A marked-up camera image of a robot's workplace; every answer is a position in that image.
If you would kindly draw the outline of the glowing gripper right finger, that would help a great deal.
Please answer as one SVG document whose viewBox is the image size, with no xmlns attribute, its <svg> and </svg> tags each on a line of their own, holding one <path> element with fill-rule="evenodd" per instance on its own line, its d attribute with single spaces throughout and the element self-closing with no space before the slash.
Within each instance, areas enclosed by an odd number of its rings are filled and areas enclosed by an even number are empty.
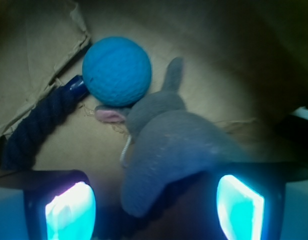
<svg viewBox="0 0 308 240">
<path fill-rule="evenodd" d="M 308 166 L 231 163 L 206 174 L 207 240 L 308 240 Z"/>
</svg>

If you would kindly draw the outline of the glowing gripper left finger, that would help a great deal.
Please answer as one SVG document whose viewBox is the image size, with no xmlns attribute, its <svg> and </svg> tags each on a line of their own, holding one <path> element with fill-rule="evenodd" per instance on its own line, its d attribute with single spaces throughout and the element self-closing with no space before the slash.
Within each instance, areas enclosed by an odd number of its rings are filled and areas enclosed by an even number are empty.
<svg viewBox="0 0 308 240">
<path fill-rule="evenodd" d="M 80 170 L 0 170 L 0 240 L 90 240 L 96 197 Z"/>
</svg>

